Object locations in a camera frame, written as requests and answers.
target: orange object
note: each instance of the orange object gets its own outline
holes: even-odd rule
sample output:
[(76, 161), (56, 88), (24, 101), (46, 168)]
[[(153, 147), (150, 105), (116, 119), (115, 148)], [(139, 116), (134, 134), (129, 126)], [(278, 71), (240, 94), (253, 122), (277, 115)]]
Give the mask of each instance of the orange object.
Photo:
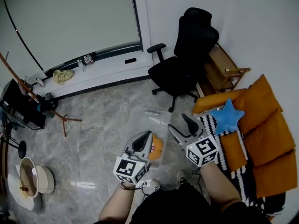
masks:
[(228, 160), (230, 172), (247, 164), (237, 131), (229, 135), (221, 136), (221, 143)]
[(243, 134), (265, 122), (277, 109), (283, 111), (264, 74), (234, 102), (234, 107), (245, 111), (239, 120)]
[(151, 152), (149, 154), (149, 160), (158, 159), (161, 156), (163, 150), (163, 141), (162, 139), (157, 138), (153, 135), (153, 145), (151, 147)]
[(295, 150), (253, 170), (256, 196), (273, 196), (297, 187)]
[(208, 95), (204, 96), (202, 98), (199, 98), (196, 101), (195, 106), (193, 107), (192, 114), (198, 114), (203, 111), (218, 107), (220, 105), (224, 105), (228, 98), (234, 102), (237, 100), (246, 89), (240, 89), (235, 91), (229, 91), (224, 93), (218, 93), (214, 95)]
[(247, 135), (245, 146), (254, 166), (266, 164), (295, 148), (295, 142), (279, 110)]

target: orange couch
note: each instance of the orange couch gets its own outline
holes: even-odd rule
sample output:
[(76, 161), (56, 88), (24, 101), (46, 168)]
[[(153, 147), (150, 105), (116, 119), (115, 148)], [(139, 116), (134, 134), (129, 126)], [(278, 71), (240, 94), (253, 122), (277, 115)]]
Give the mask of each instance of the orange couch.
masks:
[[(278, 104), (264, 75), (250, 88), (218, 93), (199, 98), (192, 110), (193, 114), (224, 105), (231, 98), (235, 109), (245, 111), (239, 120), (240, 130), (244, 134), (244, 143), (254, 164), (256, 196), (266, 197), (284, 193), (297, 187), (297, 165), (295, 143), (287, 127), (282, 108)], [(230, 134), (226, 146), (236, 144)], [(244, 165), (244, 157), (227, 155), (230, 167)]]

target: marble floor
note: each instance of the marble floor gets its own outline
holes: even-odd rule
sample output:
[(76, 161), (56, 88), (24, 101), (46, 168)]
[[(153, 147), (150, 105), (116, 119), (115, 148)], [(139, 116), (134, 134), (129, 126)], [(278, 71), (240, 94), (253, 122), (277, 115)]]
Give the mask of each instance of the marble floor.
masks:
[[(156, 96), (157, 86), (151, 80), (122, 84), (92, 91), (59, 101), (57, 111), (68, 117), (81, 118), (82, 123), (68, 122), (67, 137), (63, 136), (57, 117), (46, 120), (44, 130), (20, 129), (14, 137), (27, 143), (27, 156), (35, 163), (46, 165), (55, 177), (57, 189), (43, 195), (39, 213), (26, 211), (8, 194), (10, 209), (21, 224), (92, 224), (118, 185), (113, 175), (115, 159), (123, 149), (125, 125), (134, 107), (167, 111), (172, 97), (165, 92)], [(177, 98), (171, 123), (187, 133), (181, 117), (190, 113), (193, 98)], [(146, 179), (158, 179), (166, 188), (176, 187), (175, 175), (183, 169), (191, 173), (195, 167), (184, 157), (181, 147), (169, 135), (163, 165), (150, 170)], [(17, 150), (8, 150), (8, 170), (20, 163)], [(92, 184), (93, 188), (80, 185)], [(132, 210), (140, 204), (142, 195), (135, 193)]]

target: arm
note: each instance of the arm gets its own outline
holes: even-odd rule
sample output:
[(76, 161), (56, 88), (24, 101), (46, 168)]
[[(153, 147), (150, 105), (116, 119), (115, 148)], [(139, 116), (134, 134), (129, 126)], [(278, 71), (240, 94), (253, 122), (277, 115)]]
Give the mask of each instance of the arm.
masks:
[[(133, 188), (134, 185), (122, 183), (124, 188)], [(111, 198), (103, 207), (99, 221), (111, 223), (125, 223), (131, 210), (135, 190), (124, 190), (117, 187)]]
[(200, 173), (212, 202), (219, 207), (221, 213), (230, 205), (241, 202), (237, 189), (214, 162), (202, 166)]

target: black office chair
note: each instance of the black office chair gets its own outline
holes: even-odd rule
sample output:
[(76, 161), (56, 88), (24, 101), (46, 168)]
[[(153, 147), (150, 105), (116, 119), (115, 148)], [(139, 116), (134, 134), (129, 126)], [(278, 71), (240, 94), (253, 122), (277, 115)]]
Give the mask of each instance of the black office chair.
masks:
[(211, 27), (212, 15), (199, 8), (189, 8), (179, 19), (178, 39), (174, 49), (176, 56), (164, 60), (161, 49), (165, 44), (157, 44), (147, 49), (147, 52), (157, 52), (160, 63), (149, 69), (150, 78), (159, 86), (152, 90), (165, 91), (173, 96), (173, 112), (175, 100), (180, 95), (190, 95), (194, 102), (198, 99), (189, 90), (195, 88), (199, 74), (203, 72), (203, 64), (208, 54), (217, 43), (219, 33)]

